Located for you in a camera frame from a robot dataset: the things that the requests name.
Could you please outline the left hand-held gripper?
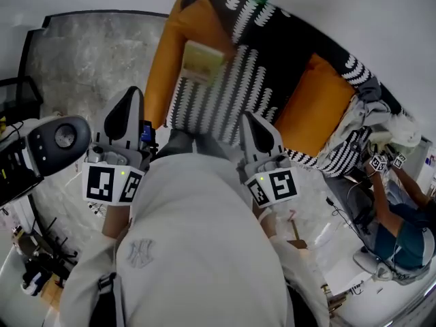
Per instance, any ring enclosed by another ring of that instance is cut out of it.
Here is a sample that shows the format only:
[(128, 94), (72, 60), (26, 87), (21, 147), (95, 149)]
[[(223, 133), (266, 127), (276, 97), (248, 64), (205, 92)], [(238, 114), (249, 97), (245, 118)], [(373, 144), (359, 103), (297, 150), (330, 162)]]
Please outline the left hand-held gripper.
[(138, 87), (119, 92), (99, 112), (94, 141), (102, 144), (91, 144), (82, 163), (84, 200), (111, 206), (133, 203), (151, 160), (149, 151), (139, 151), (143, 120), (144, 96)]

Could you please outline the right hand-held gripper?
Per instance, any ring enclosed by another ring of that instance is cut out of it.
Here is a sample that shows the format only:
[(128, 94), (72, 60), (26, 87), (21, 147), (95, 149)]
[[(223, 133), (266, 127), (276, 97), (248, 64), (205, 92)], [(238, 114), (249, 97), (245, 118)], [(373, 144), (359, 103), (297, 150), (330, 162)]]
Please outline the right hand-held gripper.
[(299, 196), (296, 168), (284, 151), (281, 134), (270, 122), (258, 114), (244, 112), (240, 118), (240, 145), (244, 151), (238, 167), (241, 182), (259, 208)]

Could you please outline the green book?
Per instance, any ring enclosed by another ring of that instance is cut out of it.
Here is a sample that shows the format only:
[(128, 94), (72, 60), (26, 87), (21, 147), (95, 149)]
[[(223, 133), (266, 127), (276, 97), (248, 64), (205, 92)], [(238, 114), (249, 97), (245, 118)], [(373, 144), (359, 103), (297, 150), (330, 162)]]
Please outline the green book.
[(181, 65), (181, 77), (210, 86), (221, 64), (224, 53), (204, 44), (189, 40), (185, 43)]

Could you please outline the person's left forearm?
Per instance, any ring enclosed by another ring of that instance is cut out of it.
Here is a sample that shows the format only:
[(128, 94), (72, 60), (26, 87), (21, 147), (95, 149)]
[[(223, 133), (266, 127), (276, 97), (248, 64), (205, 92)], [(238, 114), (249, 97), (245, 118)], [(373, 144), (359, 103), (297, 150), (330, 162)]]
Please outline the person's left forearm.
[(118, 238), (122, 231), (129, 225), (130, 206), (108, 205), (102, 234), (109, 238)]

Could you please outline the person's right forearm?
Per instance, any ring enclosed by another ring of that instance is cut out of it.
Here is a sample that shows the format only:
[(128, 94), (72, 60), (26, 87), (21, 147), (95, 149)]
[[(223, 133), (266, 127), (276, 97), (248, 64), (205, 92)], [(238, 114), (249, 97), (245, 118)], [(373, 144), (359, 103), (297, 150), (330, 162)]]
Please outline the person's right forearm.
[(253, 203), (252, 211), (256, 219), (259, 221), (265, 235), (268, 238), (276, 236), (276, 213), (269, 207), (260, 208), (256, 203)]

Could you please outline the black mounted phone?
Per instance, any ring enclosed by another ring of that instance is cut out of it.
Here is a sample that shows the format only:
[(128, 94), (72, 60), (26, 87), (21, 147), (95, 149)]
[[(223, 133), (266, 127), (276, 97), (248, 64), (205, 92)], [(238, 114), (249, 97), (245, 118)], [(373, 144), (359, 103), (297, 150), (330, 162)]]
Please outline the black mounted phone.
[(140, 134), (139, 147), (141, 150), (149, 150), (151, 152), (157, 152), (158, 143), (156, 143), (156, 132), (150, 121), (143, 122), (143, 130)]

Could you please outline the person's dark trousers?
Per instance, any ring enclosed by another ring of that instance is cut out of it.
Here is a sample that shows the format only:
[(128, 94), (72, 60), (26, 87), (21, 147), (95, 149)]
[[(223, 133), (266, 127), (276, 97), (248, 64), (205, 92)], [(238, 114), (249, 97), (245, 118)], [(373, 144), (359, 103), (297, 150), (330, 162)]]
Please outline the person's dark trousers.
[(168, 143), (159, 150), (154, 160), (186, 153), (194, 153), (196, 145), (198, 154), (230, 160), (230, 155), (210, 134), (191, 134), (189, 132), (172, 129)]

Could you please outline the orange cushion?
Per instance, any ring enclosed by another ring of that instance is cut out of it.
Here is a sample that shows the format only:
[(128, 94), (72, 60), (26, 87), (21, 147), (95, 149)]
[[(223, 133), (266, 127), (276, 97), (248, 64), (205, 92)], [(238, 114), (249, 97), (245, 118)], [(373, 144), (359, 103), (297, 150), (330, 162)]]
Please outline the orange cushion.
[(235, 47), (210, 0), (197, 0), (177, 17), (179, 29), (187, 40), (218, 50), (226, 61), (235, 54)]
[(329, 141), (355, 89), (317, 54), (275, 122), (284, 147), (315, 157)]

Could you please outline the white power strip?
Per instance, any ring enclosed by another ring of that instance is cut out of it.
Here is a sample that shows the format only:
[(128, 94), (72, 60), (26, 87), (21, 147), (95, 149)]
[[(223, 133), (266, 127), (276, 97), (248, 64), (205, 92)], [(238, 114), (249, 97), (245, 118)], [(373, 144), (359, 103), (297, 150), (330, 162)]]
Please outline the white power strip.
[(88, 202), (89, 210), (97, 217), (106, 217), (106, 207), (97, 202)]

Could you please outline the person's white sweatshirt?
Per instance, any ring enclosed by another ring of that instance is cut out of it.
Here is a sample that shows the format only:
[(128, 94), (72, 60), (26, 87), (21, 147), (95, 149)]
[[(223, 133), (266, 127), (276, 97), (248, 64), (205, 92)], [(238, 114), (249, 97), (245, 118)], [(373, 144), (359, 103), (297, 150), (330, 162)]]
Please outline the person's white sweatshirt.
[(151, 164), (118, 238), (96, 233), (63, 290), (61, 327), (329, 327), (299, 250), (268, 238), (232, 162)]

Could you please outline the pile of grey clothes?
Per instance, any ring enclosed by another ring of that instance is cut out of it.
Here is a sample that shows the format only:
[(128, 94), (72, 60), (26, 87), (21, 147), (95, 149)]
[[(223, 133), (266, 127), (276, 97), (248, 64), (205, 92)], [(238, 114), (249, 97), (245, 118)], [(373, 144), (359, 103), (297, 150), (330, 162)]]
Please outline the pile of grey clothes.
[(359, 164), (371, 133), (381, 133), (381, 143), (399, 147), (408, 154), (421, 141), (418, 124), (403, 108), (395, 114), (382, 98), (376, 77), (360, 86), (334, 133), (317, 156), (317, 166), (325, 174), (340, 175)]

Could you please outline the black folding stand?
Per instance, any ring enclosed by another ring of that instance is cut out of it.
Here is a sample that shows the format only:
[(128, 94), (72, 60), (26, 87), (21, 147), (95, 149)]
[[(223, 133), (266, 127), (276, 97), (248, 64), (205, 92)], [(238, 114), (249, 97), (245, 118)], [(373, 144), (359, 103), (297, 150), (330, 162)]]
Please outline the black folding stand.
[(43, 236), (34, 229), (36, 220), (30, 232), (20, 230), (16, 236), (17, 250), (24, 258), (25, 273), (22, 275), (21, 288), (30, 296), (37, 296), (43, 287), (55, 276), (55, 284), (64, 288), (71, 272), (70, 266), (75, 266), (78, 252), (68, 254), (62, 250), (67, 239), (59, 244), (58, 237), (54, 241), (49, 236)]

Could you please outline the brown cardboard box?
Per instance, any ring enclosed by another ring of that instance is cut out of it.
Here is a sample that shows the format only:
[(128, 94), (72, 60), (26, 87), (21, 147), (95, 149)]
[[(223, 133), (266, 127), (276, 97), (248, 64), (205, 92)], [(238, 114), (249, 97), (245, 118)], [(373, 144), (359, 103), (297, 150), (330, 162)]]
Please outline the brown cardboard box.
[(50, 307), (59, 311), (62, 293), (63, 280), (59, 276), (53, 274), (43, 286), (40, 292), (40, 297), (44, 302), (48, 303)]

